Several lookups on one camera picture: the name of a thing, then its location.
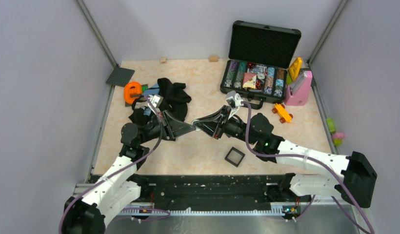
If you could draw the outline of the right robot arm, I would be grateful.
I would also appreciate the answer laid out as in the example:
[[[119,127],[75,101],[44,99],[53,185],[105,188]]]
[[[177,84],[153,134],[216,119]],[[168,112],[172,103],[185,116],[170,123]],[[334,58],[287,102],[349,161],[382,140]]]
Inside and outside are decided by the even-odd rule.
[[[261,113],[248,113],[243,121],[230,115],[224,105],[217,112],[195,119],[192,124],[214,139],[223,134],[246,143],[247,148],[262,161],[301,167],[311,175],[287,174],[279,184],[282,199],[297,196],[339,196],[352,205],[370,208],[377,173],[367,157],[353,151],[350,155],[324,153],[297,144],[272,133],[274,126]]]

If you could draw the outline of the black square frame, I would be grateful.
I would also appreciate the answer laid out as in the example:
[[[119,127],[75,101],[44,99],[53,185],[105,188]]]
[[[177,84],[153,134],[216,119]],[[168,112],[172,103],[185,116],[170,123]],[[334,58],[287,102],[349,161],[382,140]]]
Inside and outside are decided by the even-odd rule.
[[[241,152],[240,150],[238,150],[235,147],[232,147],[229,150],[229,152],[227,153],[227,155],[225,156],[224,160],[235,167],[239,167],[239,165],[243,161],[244,157],[245,157],[245,154],[243,152]]]

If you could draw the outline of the black printed t-shirt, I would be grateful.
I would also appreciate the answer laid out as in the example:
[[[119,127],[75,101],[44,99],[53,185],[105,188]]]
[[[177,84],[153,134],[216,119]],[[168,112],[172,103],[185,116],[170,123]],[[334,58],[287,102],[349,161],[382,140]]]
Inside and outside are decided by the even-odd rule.
[[[185,121],[188,112],[188,103],[192,100],[185,92],[185,83],[172,83],[168,78],[159,78],[157,83],[143,92],[143,96],[160,95],[163,101],[160,105],[160,110],[168,110],[174,117]],[[132,114],[128,117],[132,123],[139,126],[146,125],[151,119],[155,118],[155,114],[149,108],[148,104],[136,107],[137,99],[132,104]]]

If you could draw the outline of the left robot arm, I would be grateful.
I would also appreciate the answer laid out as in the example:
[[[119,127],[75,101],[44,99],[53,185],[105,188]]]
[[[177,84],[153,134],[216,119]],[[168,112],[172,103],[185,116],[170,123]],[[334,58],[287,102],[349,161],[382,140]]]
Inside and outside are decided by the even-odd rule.
[[[113,219],[131,202],[145,201],[148,186],[130,180],[154,150],[142,144],[164,140],[194,131],[192,124],[174,118],[168,111],[157,114],[144,126],[127,123],[121,129],[122,149],[110,169],[91,187],[70,197],[60,220],[60,234],[103,234]]]

